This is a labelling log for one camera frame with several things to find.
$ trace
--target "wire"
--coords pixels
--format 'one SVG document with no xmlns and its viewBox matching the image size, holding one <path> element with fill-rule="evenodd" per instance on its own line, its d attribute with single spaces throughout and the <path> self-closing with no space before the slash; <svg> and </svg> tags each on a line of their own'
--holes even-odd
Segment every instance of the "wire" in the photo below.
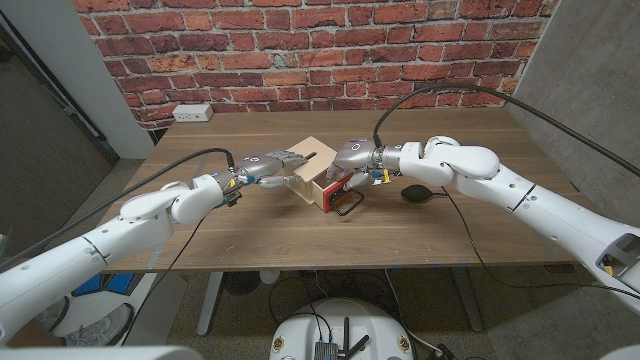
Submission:
<svg viewBox="0 0 640 360">
<path fill-rule="evenodd" d="M 576 131 L 574 131 L 573 129 L 567 127 L 566 125 L 560 123 L 559 121 L 555 120 L 554 118 L 552 118 L 551 116 L 543 113 L 542 111 L 527 105 L 525 103 L 523 103 L 520 100 L 514 99 L 509 95 L 503 94 L 501 92 L 495 91 L 493 89 L 489 89 L 486 87 L 482 87 L 482 86 L 477 86 L 477 85 L 469 85 L 469 84 L 438 84 L 438 85 L 431 85 L 431 86 L 427 86 L 418 90 L 414 90 L 413 92 L 405 95 L 404 97 L 402 97 L 400 100 L 396 101 L 395 104 L 393 104 L 393 106 L 391 106 L 389 108 L 389 110 L 387 110 L 382 117 L 380 117 L 380 119 L 378 120 L 378 123 L 376 124 L 376 127 L 373 130 L 373 140 L 376 144 L 377 148 L 381 148 L 382 147 L 382 141 L 380 140 L 380 137 L 378 137 L 378 130 L 380 129 L 380 126 L 382 125 L 382 123 L 387 119 L 387 117 L 391 114 L 391 112 L 393 112 L 395 109 L 397 109 L 400 105 L 402 105 L 402 103 L 404 103 L 405 101 L 409 100 L 410 98 L 418 95 L 418 94 L 422 94 L 422 93 L 426 93 L 426 92 L 430 92 L 432 90 L 440 90 L 440 89 L 467 89 L 467 90 L 475 90 L 475 91 L 479 91 L 479 92 L 484 92 L 487 94 L 491 94 L 495 97 L 498 97 L 502 100 L 505 100 L 507 102 L 510 102 L 530 113 L 532 113 L 533 115 L 536 115 L 537 117 L 541 118 L 542 120 L 548 122 L 549 124 L 555 126 L 556 128 L 560 129 L 562 132 L 564 132 L 565 134 L 571 136 L 572 138 L 580 141 L 581 143 L 589 146 L 590 148 L 592 148 L 593 150 L 599 152 L 600 154 L 604 155 L 605 157 L 609 158 L 610 160 L 613 160 L 614 162 L 616 162 L 618 165 L 622 166 L 623 168 L 629 170 L 630 172 L 632 172 L 633 174 L 635 174 L 636 176 L 640 177 L 640 169 L 638 169 L 637 167 L 633 166 L 631 163 L 629 163 L 628 161 L 622 159 L 621 157 L 619 157 L 618 155 L 612 153 L 611 151 L 605 149 L 604 147 L 596 144 L 595 142 L 587 139 L 586 137 L 580 135 L 579 133 L 577 133 Z"/>
<path fill-rule="evenodd" d="M 387 281 L 389 282 L 389 287 L 391 288 L 391 291 L 393 292 L 393 297 L 396 300 L 396 304 L 398 304 L 398 314 L 400 315 L 400 322 L 402 322 L 402 326 L 407 331 L 409 336 L 411 336 L 415 341 L 419 342 L 420 344 L 422 344 L 422 345 L 424 345 L 426 347 L 430 347 L 431 349 L 435 350 L 436 354 L 442 354 L 442 350 L 440 350 L 437 347 L 429 344 L 428 342 L 420 339 L 416 334 L 414 334 L 413 332 L 411 332 L 411 330 L 409 330 L 407 328 L 407 325 L 404 323 L 404 318 L 402 317 L 402 310 L 400 310 L 400 301 L 398 300 L 398 294 L 396 294 L 396 289 L 393 287 L 393 283 L 391 282 L 391 278 L 389 277 L 389 272 L 387 271 L 387 269 L 384 269 L 384 274 L 387 276 Z"/>
<path fill-rule="evenodd" d="M 478 257 L 478 260 L 480 260 L 480 263 L 482 264 L 482 267 L 487 271 L 487 273 L 496 282 L 498 282 L 498 283 L 500 283 L 500 284 L 502 284 L 504 286 L 508 286 L 508 287 L 516 288 L 516 289 L 538 289 L 538 288 L 550 288 L 550 287 L 561 287 L 561 286 L 590 287 L 590 288 L 595 288 L 595 289 L 603 289 L 603 290 L 610 290 L 610 291 L 619 292 L 621 294 L 625 294 L 625 295 L 628 295 L 628 296 L 631 296 L 631 297 L 633 297 L 635 299 L 640 300 L 640 296 L 638 296 L 638 295 L 636 295 L 634 293 L 631 293 L 631 292 L 626 291 L 626 290 L 614 288 L 614 287 L 611 287 L 611 286 L 605 286 L 605 285 L 578 284 L 578 283 L 572 283 L 572 282 L 562 282 L 562 283 L 554 283 L 554 284 L 540 284 L 540 285 L 515 285 L 515 284 L 506 283 L 506 282 L 498 279 L 491 271 L 489 271 L 489 268 L 484 263 L 484 260 L 482 260 L 482 257 L 480 256 L 480 253 L 478 252 L 478 249 L 476 248 L 476 244 L 473 241 L 473 237 L 471 236 L 471 231 L 469 230 L 469 226 L 467 225 L 467 221 L 465 220 L 464 216 L 462 215 L 462 211 L 460 211 L 460 208 L 458 208 L 458 205 L 453 200 L 453 198 L 451 197 L 449 192 L 447 192 L 447 189 L 444 188 L 444 186 L 442 187 L 442 191 L 444 191 L 445 194 L 447 194 L 447 196 L 449 196 L 449 200 L 451 200 L 451 203 L 456 208 L 456 211 L 458 212 L 458 215 L 460 215 L 460 219 L 462 220 L 462 223 L 464 224 L 464 228 L 467 231 L 467 236 L 469 236 L 469 242 L 471 242 L 471 247 L 473 247 L 473 251 L 476 253 L 476 256 Z"/>
<path fill-rule="evenodd" d="M 158 287 L 158 285 L 160 285 L 160 283 L 162 282 L 164 277 L 167 276 L 167 274 L 169 273 L 169 270 L 171 270 L 173 265 L 175 265 L 175 263 L 178 261 L 178 258 L 180 258 L 180 255 L 182 255 L 182 252 L 184 252 L 184 250 L 187 248 L 187 246 L 191 242 L 191 239 L 193 239 L 194 235 L 196 234 L 196 231 L 198 231 L 198 228 L 200 227 L 200 225 L 202 224 L 203 221 L 204 221 L 204 218 L 202 218 L 202 220 L 200 220 L 198 225 L 196 225 L 196 228 L 193 229 L 193 232 L 191 233 L 191 236 L 189 236 L 189 239 L 184 244 L 182 249 L 180 249 L 180 252 L 178 253 L 178 255 L 176 255 L 175 259 L 173 259 L 173 261 L 171 262 L 171 265 L 169 265 L 167 270 L 165 270 L 164 273 L 162 274 L 162 276 L 160 276 L 160 279 L 155 284 L 153 284 L 153 286 L 149 290 L 149 293 L 147 294 L 147 296 L 142 301 L 142 304 L 140 304 L 140 307 L 138 307 L 138 311 L 136 312 L 136 315 L 133 317 L 133 321 L 131 321 L 131 325 L 129 326 L 129 331 L 127 332 L 127 335 L 125 336 L 124 340 L 122 341 L 123 345 L 126 343 L 127 339 L 129 338 L 129 334 L 131 334 L 131 329 L 133 328 L 133 325 L 136 323 L 136 320 L 138 319 L 138 316 L 140 316 L 142 307 L 147 303 L 147 300 L 149 300 L 149 298 L 151 297 L 151 294 L 153 294 L 153 291 Z"/>
<path fill-rule="evenodd" d="M 193 158 L 196 158 L 200 155 L 204 155 L 204 154 L 208 154 L 208 153 L 212 153 L 212 152 L 221 152 L 227 155 L 227 164 L 229 165 L 229 167 L 233 167 L 235 166 L 234 161 L 233 161 L 233 155 L 231 155 L 231 153 L 226 150 L 226 149 L 221 149 L 221 148 L 211 148 L 211 149 L 205 149 L 205 150 L 200 150 L 198 152 L 195 152 L 191 155 L 187 155 L 185 157 L 183 157 L 182 159 L 174 162 L 173 164 L 165 167 L 164 169 L 156 172 L 155 174 L 149 176 L 148 178 L 140 181 L 139 183 L 133 185 L 132 187 L 122 191 L 121 193 L 119 193 L 118 195 L 114 196 L 113 198 L 111 198 L 110 200 L 106 201 L 105 203 L 103 203 L 102 205 L 94 208 L 93 210 L 89 211 L 87 214 L 85 214 L 84 216 L 82 216 L 81 218 L 72 221 L 71 223 L 63 226 L 60 230 L 54 232 L 53 234 L 47 236 L 46 238 L 40 240 L 38 243 L 29 246 L 27 249 L 19 252 L 17 255 L 12 256 L 11 258 L 3 261 L 0 264 L 0 272 L 6 270 L 9 266 L 13 265 L 14 263 L 20 261 L 22 258 L 26 258 L 26 257 L 31 257 L 31 255 L 34 252 L 40 252 L 42 249 L 44 249 L 45 246 L 47 246 L 53 239 L 57 238 L 58 236 L 62 235 L 63 233 L 65 233 L 67 230 L 77 226 L 78 224 L 82 223 L 83 221 L 87 220 L 88 218 L 90 218 L 91 216 L 97 214 L 98 212 L 100 212 L 101 210 L 105 209 L 106 207 L 108 207 L 109 205 L 113 204 L 114 202 L 122 199 L 123 197 L 129 195 L 130 193 L 132 193 L 133 191 L 141 188 L 142 186 L 148 184 L 149 182 L 155 180 L 156 178 L 158 178 L 161 175 L 164 175 L 165 173 L 167 173 L 169 170 L 172 170 L 173 168 L 175 168 L 176 166 L 183 164 Z"/>
<path fill-rule="evenodd" d="M 316 285 L 318 285 L 318 289 L 320 289 L 320 291 L 322 291 L 322 293 L 324 294 L 325 298 L 329 298 L 329 295 L 327 295 L 327 292 L 324 291 L 324 289 L 322 287 L 320 287 L 320 281 L 318 280 L 318 272 L 316 270 L 313 270 L 314 273 L 316 273 Z"/>
</svg>

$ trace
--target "wall outlet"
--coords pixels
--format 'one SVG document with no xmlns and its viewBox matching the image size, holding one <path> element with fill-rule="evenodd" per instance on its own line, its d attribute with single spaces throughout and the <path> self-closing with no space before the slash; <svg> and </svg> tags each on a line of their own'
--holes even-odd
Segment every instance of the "wall outlet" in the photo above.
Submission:
<svg viewBox="0 0 640 360">
<path fill-rule="evenodd" d="M 209 121 L 213 116 L 213 109 L 209 104 L 178 105 L 173 110 L 173 117 L 177 122 Z"/>
</svg>

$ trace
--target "table top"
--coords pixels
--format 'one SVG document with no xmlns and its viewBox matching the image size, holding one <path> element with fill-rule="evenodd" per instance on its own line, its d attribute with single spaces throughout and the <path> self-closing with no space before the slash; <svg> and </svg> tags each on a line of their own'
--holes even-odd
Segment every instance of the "table top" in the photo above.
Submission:
<svg viewBox="0 0 640 360">
<path fill-rule="evenodd" d="M 370 137 L 381 111 L 215 114 L 206 123 L 174 124 L 128 186 L 201 149 L 226 148 L 241 159 L 286 149 L 314 136 L 337 149 L 354 137 Z M 529 180 L 591 207 L 509 114 L 498 108 L 398 110 L 380 130 L 384 143 L 426 142 L 446 135 L 462 145 L 482 145 Z M 128 198 L 173 181 L 226 167 L 222 154 L 208 154 L 169 171 L 115 203 L 102 222 Z M 418 180 L 358 188 L 365 201 L 345 217 L 308 205 L 286 187 L 247 186 L 234 207 L 212 211 L 172 267 L 176 271 L 301 270 L 478 265 L 462 221 L 449 199 L 404 201 L 400 191 Z M 460 207 L 483 260 L 491 265 L 572 261 L 507 211 L 447 187 Z M 163 246 L 133 255 L 107 271 L 163 271 L 195 226 L 176 225 Z"/>
</svg>

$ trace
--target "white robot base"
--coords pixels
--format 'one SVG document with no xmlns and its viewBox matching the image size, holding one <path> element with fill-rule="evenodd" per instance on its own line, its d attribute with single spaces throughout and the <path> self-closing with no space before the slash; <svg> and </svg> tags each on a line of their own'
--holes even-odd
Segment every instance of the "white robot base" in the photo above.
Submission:
<svg viewBox="0 0 640 360">
<path fill-rule="evenodd" d="M 406 331 L 381 309 L 350 298 L 323 299 L 312 305 L 329 323 L 331 340 L 327 324 L 318 317 L 319 330 L 313 310 L 307 305 L 278 327 L 271 343 L 270 360 L 413 359 Z"/>
</svg>

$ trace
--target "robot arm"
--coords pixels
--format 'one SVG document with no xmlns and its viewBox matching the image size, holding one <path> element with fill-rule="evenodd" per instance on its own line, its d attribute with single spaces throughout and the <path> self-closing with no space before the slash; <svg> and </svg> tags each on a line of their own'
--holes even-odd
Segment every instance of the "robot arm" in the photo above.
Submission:
<svg viewBox="0 0 640 360">
<path fill-rule="evenodd" d="M 345 190 L 364 184 L 373 169 L 400 171 L 430 185 L 453 183 L 461 193 L 511 212 L 538 233 L 573 255 L 606 286 L 640 295 L 640 229 L 622 224 L 563 198 L 500 164 L 495 153 L 477 146 L 460 146 L 437 136 L 424 149 L 417 142 L 378 149 L 371 139 L 345 144 L 333 168 L 355 169 L 357 180 Z M 640 300 L 615 292 L 640 314 Z"/>
<path fill-rule="evenodd" d="M 297 181 L 273 175 L 306 162 L 297 154 L 275 152 L 199 176 L 192 188 L 168 184 L 127 201 L 120 215 L 104 225 L 0 274 L 0 347 L 36 314 L 108 265 L 167 241 L 174 222 L 196 224 L 216 207 L 235 205 L 246 185 L 271 188 Z"/>
</svg>

